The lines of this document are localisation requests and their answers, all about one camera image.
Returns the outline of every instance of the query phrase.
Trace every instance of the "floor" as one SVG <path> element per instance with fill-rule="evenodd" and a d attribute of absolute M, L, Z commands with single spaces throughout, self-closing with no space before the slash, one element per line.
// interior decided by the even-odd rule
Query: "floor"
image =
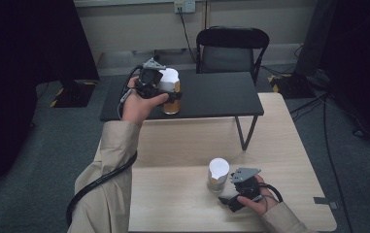
<path fill-rule="evenodd" d="M 88 106 L 78 109 L 49 107 L 60 83 L 38 86 L 36 126 L 8 176 L 0 179 L 0 232 L 66 230 L 65 210 L 76 177 L 95 153 L 102 128 L 98 118 L 111 91 L 110 81 L 155 54 L 163 65 L 195 69 L 187 50 L 104 53 L 97 65 L 101 81 Z M 273 91 L 267 78 L 292 69 L 294 64 L 266 64 L 260 69 L 257 90 Z M 312 100 L 291 99 L 286 104 L 293 111 Z M 337 221 L 335 232 L 370 232 L 370 140 L 353 134 L 357 121 L 334 96 L 317 100 L 292 118 Z"/>

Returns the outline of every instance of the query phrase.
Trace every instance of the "table top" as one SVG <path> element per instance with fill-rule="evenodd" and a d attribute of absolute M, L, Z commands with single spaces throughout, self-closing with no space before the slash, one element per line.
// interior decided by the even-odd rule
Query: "table top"
<path fill-rule="evenodd" d="M 148 119 L 262 116 L 263 107 L 249 72 L 196 74 L 179 71 L 181 92 L 180 111 L 171 116 L 154 108 Z M 114 79 L 106 97 L 100 120 L 116 120 L 118 99 L 123 79 Z"/>
<path fill-rule="evenodd" d="M 232 213 L 207 188 L 208 164 L 215 157 L 226 159 L 230 172 L 262 169 L 260 175 L 309 228 L 336 228 L 329 206 L 314 202 L 324 194 L 283 97 L 259 97 L 266 114 L 258 119 L 246 151 L 240 148 L 234 117 L 144 122 L 133 165 L 129 231 L 264 231 L 254 212 L 244 208 Z M 248 131 L 252 116 L 240 120 Z M 221 195 L 233 196 L 233 187 L 227 181 Z"/>

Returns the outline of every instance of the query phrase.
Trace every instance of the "hand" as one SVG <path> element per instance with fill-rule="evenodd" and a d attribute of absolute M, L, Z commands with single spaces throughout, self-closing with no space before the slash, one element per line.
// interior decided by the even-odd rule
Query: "hand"
<path fill-rule="evenodd" d="M 259 175 L 255 175 L 255 177 L 259 183 L 264 183 L 263 178 L 261 178 Z M 238 196 L 237 200 L 246 207 L 254 210 L 260 216 L 263 216 L 268 210 L 278 205 L 279 202 L 266 187 L 260 188 L 260 194 L 263 196 L 263 198 L 260 199 L 258 203 L 244 196 Z"/>
<path fill-rule="evenodd" d="M 138 77 L 130 79 L 128 87 L 134 87 L 135 81 Z M 137 124 L 142 127 L 143 121 L 151 113 L 151 110 L 159 104 L 163 104 L 169 98 L 168 94 L 161 94 L 153 97 L 152 99 L 143 99 L 140 97 L 135 89 L 127 97 L 123 106 L 123 116 L 121 120 L 126 120 Z"/>

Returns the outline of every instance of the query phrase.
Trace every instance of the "black table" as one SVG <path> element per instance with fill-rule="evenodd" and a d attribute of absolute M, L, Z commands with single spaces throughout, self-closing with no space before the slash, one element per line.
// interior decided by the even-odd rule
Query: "black table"
<path fill-rule="evenodd" d="M 257 118 L 264 114 L 250 73 L 195 74 L 195 71 L 179 71 L 179 79 L 183 93 L 180 111 L 175 115 L 165 115 L 160 108 L 154 108 L 148 119 L 235 117 L 242 150 L 246 150 Z M 119 120 L 118 99 L 124 82 L 125 78 L 112 81 L 100 120 Z M 238 118 L 241 116 L 253 116 L 246 141 Z"/>

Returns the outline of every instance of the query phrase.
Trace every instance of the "cable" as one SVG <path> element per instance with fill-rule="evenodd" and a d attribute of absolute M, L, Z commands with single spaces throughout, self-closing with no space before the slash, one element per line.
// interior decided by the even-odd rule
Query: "cable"
<path fill-rule="evenodd" d="M 120 97 L 118 98 L 119 101 L 118 101 L 118 118 L 121 119 L 121 116 L 123 115 L 123 102 L 121 102 L 121 99 L 123 98 L 123 96 L 127 93 L 127 91 L 129 91 L 129 87 L 127 87 L 127 85 L 129 84 L 129 81 L 130 79 L 132 78 L 133 74 L 139 70 L 139 69 L 142 69 L 143 66 L 142 65 L 137 65 L 135 66 L 131 71 L 130 73 L 127 75 L 127 78 L 126 78 L 126 81 L 124 82 L 124 85 L 123 85 L 123 88 L 121 90 L 121 93 L 120 93 Z"/>
<path fill-rule="evenodd" d="M 179 12 L 179 16 L 181 17 L 182 25 L 184 26 L 184 31 L 185 31 L 185 21 L 184 21 L 184 15 L 182 13 L 182 8 L 178 8 L 178 12 Z M 188 42 L 186 31 L 185 31 L 185 39 L 187 40 L 187 47 L 188 47 L 188 51 L 190 52 L 191 59 L 193 60 L 194 63 L 196 63 L 196 59 L 194 58 L 193 51 L 191 51 L 191 48 L 190 48 L 190 43 Z"/>
<path fill-rule="evenodd" d="M 46 85 L 46 87 L 45 87 L 45 89 L 43 90 L 43 92 L 37 97 L 37 99 L 36 99 L 36 101 L 38 101 L 39 99 L 40 99 L 40 97 L 42 97 L 42 95 L 44 95 L 45 94 L 45 92 L 46 92 L 46 90 L 48 89 L 48 87 L 49 87 L 49 84 L 50 84 L 50 82 L 48 82 L 48 84 Z"/>
<path fill-rule="evenodd" d="M 348 226 L 349 226 L 349 229 L 351 231 L 351 233 L 353 232 L 353 229 L 352 229 L 352 224 L 351 224 L 351 220 L 349 218 L 349 214 L 348 214 L 348 209 L 346 207 L 346 203 L 345 203 L 345 199 L 344 199 L 344 196 L 343 196 L 343 192 L 342 192 L 342 187 L 340 185 L 340 182 L 339 182 L 339 178 L 338 178 L 338 175 L 337 175 L 337 172 L 336 172 L 336 168 L 335 168 L 335 165 L 333 163 L 333 159 L 332 159 L 332 155 L 330 153 L 330 147 L 329 147 L 329 141 L 327 139 L 327 129 L 326 129 L 326 104 L 323 105 L 323 132 L 324 132 L 324 141 L 326 143 L 326 150 L 327 150 L 327 156 L 329 158 L 329 161 L 330 161 L 330 165 L 332 167 L 332 170 L 333 170 L 333 174 L 335 176 L 335 181 L 338 185 L 338 189 L 339 189 L 339 195 L 340 195 L 340 199 L 341 199 L 341 202 L 343 204 L 343 210 L 345 212 L 345 217 L 346 217 L 346 221 L 348 222 Z"/>
<path fill-rule="evenodd" d="M 208 1 L 205 1 L 205 29 L 208 26 Z"/>
<path fill-rule="evenodd" d="M 270 185 L 269 183 L 259 183 L 259 187 L 266 187 L 272 190 L 273 193 L 275 193 L 275 195 L 278 197 L 278 202 L 279 203 L 284 202 L 284 199 L 282 198 L 281 193 L 278 191 L 278 189 L 276 189 L 276 187 Z"/>
<path fill-rule="evenodd" d="M 287 71 L 291 70 L 291 69 L 294 69 L 294 67 L 289 67 L 289 68 L 285 69 L 283 72 L 280 72 L 280 71 L 271 69 L 271 68 L 266 67 L 266 66 L 260 66 L 260 67 L 269 71 L 270 73 L 272 73 L 272 75 L 291 75 L 292 73 L 287 73 Z"/>
<path fill-rule="evenodd" d="M 82 200 L 82 198 L 86 194 L 88 194 L 91 190 L 93 190 L 97 186 L 101 185 L 102 183 L 107 182 L 111 178 L 117 176 L 118 174 L 124 172 L 126 169 L 128 169 L 129 167 L 131 167 L 133 165 L 133 163 L 136 161 L 136 158 L 137 158 L 137 151 L 133 154 L 133 156 L 131 156 L 129 158 L 129 160 L 127 160 L 127 162 L 125 164 L 123 164 L 120 167 L 116 168 L 112 172 L 110 172 L 110 173 L 108 173 L 106 175 L 103 175 L 102 177 L 100 177 L 96 181 L 94 181 L 94 182 L 88 184 L 87 186 L 85 186 L 84 188 L 82 188 L 82 190 L 80 190 L 73 197 L 73 199 L 70 201 L 69 205 L 67 206 L 67 212 L 66 212 L 67 225 L 70 226 L 70 224 L 72 224 L 72 214 L 73 214 L 73 211 L 75 210 L 76 205 L 78 204 L 78 202 L 80 200 Z"/>
<path fill-rule="evenodd" d="M 313 111 L 317 106 L 319 106 L 321 104 L 321 102 L 318 102 L 311 110 L 309 110 L 308 112 L 305 112 L 303 114 L 297 114 L 296 117 L 293 118 L 293 121 L 297 121 L 298 119 L 300 119 L 301 117 L 303 117 L 304 115 L 310 113 L 311 111 Z"/>
<path fill-rule="evenodd" d="M 297 54 L 297 52 L 298 52 L 300 49 L 302 49 L 302 47 L 303 47 L 303 44 L 300 44 L 300 47 L 299 47 L 299 48 L 297 48 L 297 50 L 293 53 L 293 54 L 294 54 L 294 56 L 299 57 L 299 55 Z"/>
<path fill-rule="evenodd" d="M 341 110 L 339 108 L 336 108 L 336 107 L 333 107 L 332 105 L 330 104 L 327 104 L 325 101 L 323 101 L 322 99 L 320 99 L 320 101 L 324 104 L 324 105 L 327 105 L 329 108 L 332 108 L 336 111 L 339 111 L 339 112 L 342 112 L 342 113 L 345 113 L 349 116 L 351 116 L 354 120 L 356 120 L 357 124 L 359 125 L 359 127 L 363 130 L 363 132 L 367 133 L 367 134 L 370 134 L 370 131 L 369 130 L 366 130 L 363 125 L 360 123 L 360 120 L 352 113 L 348 112 L 348 111 L 345 111 L 345 110 Z"/>

